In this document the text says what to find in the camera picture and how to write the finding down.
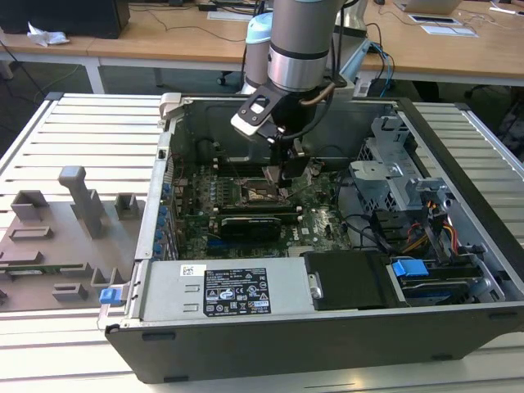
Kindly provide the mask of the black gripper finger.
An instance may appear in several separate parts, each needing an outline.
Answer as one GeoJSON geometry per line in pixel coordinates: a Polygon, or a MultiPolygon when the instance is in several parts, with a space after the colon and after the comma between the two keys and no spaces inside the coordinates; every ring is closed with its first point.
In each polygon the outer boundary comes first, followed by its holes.
{"type": "Polygon", "coordinates": [[[301,139],[279,139],[270,147],[270,151],[269,183],[278,189],[291,187],[293,180],[304,173],[308,164],[301,139]]]}

